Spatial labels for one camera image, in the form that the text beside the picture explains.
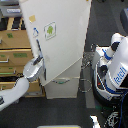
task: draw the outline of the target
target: cable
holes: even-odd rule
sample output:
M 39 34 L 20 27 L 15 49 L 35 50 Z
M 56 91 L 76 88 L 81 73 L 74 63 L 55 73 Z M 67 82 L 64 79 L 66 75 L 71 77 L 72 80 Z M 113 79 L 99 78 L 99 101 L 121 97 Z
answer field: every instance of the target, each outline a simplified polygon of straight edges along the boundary
M 111 115 L 108 116 L 104 124 L 104 128 L 106 128 L 107 123 L 110 127 L 114 128 L 114 126 L 118 123 L 118 121 L 115 122 L 115 119 L 117 118 L 118 118 L 118 112 L 112 112 Z
M 80 80 L 84 80 L 84 81 L 89 82 L 89 83 L 90 83 L 90 85 L 91 85 L 91 87 L 90 87 L 87 91 L 82 91 L 82 90 L 81 90 L 81 88 L 80 88 L 80 86 L 79 86 L 79 90 L 80 90 L 82 93 L 89 92 L 89 91 L 92 89 L 92 83 L 91 83 L 91 81 L 89 81 L 89 80 L 87 80 L 87 79 L 80 79 Z
M 121 114 L 120 114 L 120 122 L 119 122 L 118 128 L 120 128 L 120 125 L 121 125 L 123 101 L 124 101 L 124 98 L 125 98 L 127 93 L 128 93 L 128 90 L 125 91 L 124 96 L 123 96 L 122 101 L 121 101 Z
M 83 91 L 81 88 L 80 88 L 80 85 L 79 85 L 79 90 L 82 92 L 82 93 L 86 93 L 86 92 L 89 92 L 91 89 L 92 89 L 92 83 L 91 81 L 87 80 L 87 79 L 80 79 L 80 77 L 73 77 L 73 78 L 58 78 L 58 79 L 55 79 L 55 80 L 52 80 L 52 82 L 55 82 L 56 84 L 65 84 L 67 82 L 69 82 L 71 79 L 79 79 L 79 80 L 83 80 L 83 81 L 87 81 L 90 83 L 90 88 L 87 90 L 87 91 Z
M 106 0 L 101 0 L 101 1 L 99 1 L 99 0 L 97 0 L 99 3 L 104 3 Z

